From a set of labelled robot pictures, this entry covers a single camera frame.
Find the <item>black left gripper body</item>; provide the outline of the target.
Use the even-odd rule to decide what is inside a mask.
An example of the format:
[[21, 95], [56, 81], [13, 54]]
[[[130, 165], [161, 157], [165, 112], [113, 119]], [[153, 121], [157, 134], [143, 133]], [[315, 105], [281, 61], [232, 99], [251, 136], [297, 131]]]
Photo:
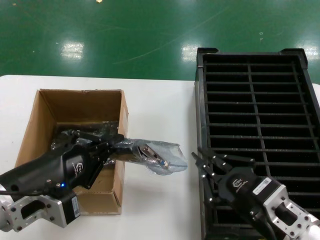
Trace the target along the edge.
[[88, 150], [80, 145], [48, 151], [0, 176], [1, 228], [26, 228], [39, 219], [61, 228], [80, 216], [74, 188], [85, 188]]

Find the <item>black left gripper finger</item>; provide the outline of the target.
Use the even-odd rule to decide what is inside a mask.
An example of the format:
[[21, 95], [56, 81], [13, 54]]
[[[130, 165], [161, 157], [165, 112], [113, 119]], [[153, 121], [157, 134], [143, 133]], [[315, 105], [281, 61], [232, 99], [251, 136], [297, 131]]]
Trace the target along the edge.
[[125, 136], [119, 133], [99, 136], [93, 133], [72, 129], [67, 131], [67, 136], [67, 147], [79, 145], [85, 148], [96, 147], [101, 144], [105, 144], [109, 147], [125, 139]]
[[91, 145], [87, 150], [90, 159], [85, 171], [85, 188], [90, 189], [103, 169], [104, 164], [109, 161], [108, 158], [116, 152], [116, 149], [110, 141], [106, 141]]

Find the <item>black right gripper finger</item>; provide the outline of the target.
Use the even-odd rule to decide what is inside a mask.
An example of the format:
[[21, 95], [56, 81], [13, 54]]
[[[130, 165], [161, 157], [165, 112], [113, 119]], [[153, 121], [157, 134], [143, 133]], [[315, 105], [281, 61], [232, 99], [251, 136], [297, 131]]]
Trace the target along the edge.
[[218, 170], [221, 173], [228, 173], [234, 167], [251, 167], [255, 168], [256, 161], [251, 157], [244, 157], [238, 155], [231, 155], [226, 153], [217, 153], [213, 150], [197, 149], [201, 156], [212, 165], [214, 170]]
[[200, 178], [202, 180], [203, 186], [203, 196], [204, 202], [207, 206], [213, 207], [221, 201], [218, 197], [218, 194], [215, 194], [215, 187], [222, 179], [222, 175], [219, 174], [218, 167], [213, 160], [217, 158], [212, 158], [211, 156], [206, 155], [205, 153], [200, 152], [198, 155], [195, 152], [192, 152], [191, 155], [195, 160], [195, 165], [198, 168], [200, 173]]

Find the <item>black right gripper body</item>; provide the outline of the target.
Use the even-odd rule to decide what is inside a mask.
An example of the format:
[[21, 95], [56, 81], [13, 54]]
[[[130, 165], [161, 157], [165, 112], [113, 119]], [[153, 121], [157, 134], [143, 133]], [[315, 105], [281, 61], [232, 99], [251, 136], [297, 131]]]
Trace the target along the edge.
[[274, 181], [256, 175], [250, 167], [235, 167], [221, 176], [218, 196], [254, 227], [269, 225], [264, 203], [274, 193]]

